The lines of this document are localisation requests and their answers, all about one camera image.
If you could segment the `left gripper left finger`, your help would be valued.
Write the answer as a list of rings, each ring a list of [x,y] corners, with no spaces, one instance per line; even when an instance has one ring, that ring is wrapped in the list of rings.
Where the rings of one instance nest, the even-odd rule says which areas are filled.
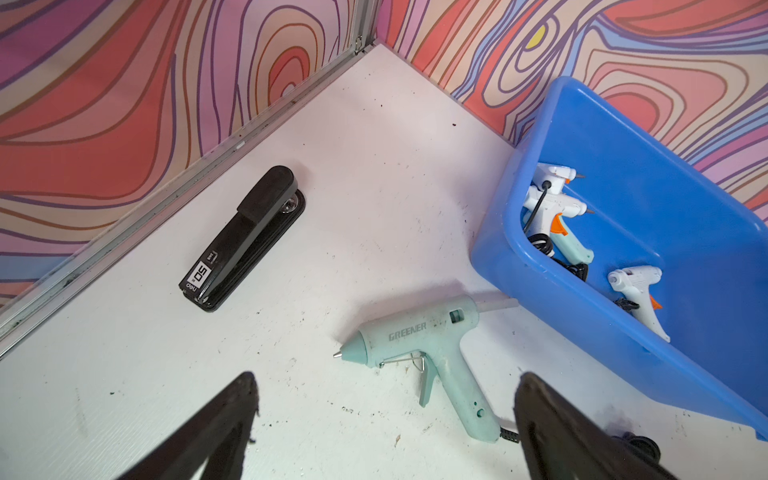
[[[242,477],[246,448],[259,413],[259,391],[250,371],[238,375],[122,479]]]

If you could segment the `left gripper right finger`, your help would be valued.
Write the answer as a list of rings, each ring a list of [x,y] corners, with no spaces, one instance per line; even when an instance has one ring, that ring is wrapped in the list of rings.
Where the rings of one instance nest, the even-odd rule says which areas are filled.
[[[532,372],[521,376],[514,413],[532,479],[672,479],[649,437],[599,428]]]

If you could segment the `white orange glue gun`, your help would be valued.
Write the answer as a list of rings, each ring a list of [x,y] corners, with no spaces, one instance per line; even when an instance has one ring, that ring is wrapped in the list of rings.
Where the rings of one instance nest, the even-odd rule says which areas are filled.
[[[552,224],[558,215],[574,218],[591,213],[586,203],[566,194],[544,192],[531,185],[523,203],[530,216],[523,225],[526,236],[552,232]]]
[[[607,279],[611,288],[624,296],[623,304],[636,304],[630,314],[641,324],[658,335],[667,343],[670,337],[659,322],[655,311],[660,304],[650,294],[650,286],[657,284],[662,277],[660,268],[650,265],[626,267],[611,271]]]

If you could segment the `small mint glue gun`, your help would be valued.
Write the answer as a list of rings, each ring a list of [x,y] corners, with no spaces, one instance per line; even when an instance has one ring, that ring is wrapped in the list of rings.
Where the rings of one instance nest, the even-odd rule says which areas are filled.
[[[586,248],[573,232],[551,232],[550,238],[569,263],[591,264],[594,261],[594,251]]]

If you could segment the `large mint glue gun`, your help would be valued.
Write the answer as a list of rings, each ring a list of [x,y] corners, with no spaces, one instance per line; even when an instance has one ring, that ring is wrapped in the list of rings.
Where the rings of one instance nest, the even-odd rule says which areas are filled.
[[[440,379],[471,438],[518,443],[519,434],[500,424],[460,349],[464,335],[478,326],[480,314],[487,310],[460,295],[373,319],[361,324],[334,357],[369,368],[420,359],[420,406],[428,404],[434,380]]]

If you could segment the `blue plastic storage box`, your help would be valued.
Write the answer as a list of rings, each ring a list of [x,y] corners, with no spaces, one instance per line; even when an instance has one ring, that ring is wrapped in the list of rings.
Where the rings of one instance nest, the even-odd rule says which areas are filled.
[[[591,213],[577,237],[595,258],[579,279],[523,231],[539,163],[575,169]],[[549,87],[516,147],[470,254],[474,269],[647,397],[767,436],[767,228],[580,81]],[[650,265],[667,343],[609,285]]]

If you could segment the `black stapler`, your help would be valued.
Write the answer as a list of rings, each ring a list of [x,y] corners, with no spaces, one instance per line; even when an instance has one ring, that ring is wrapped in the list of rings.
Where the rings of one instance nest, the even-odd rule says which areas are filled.
[[[305,208],[293,171],[270,168],[180,281],[184,297],[206,312],[217,310]]]

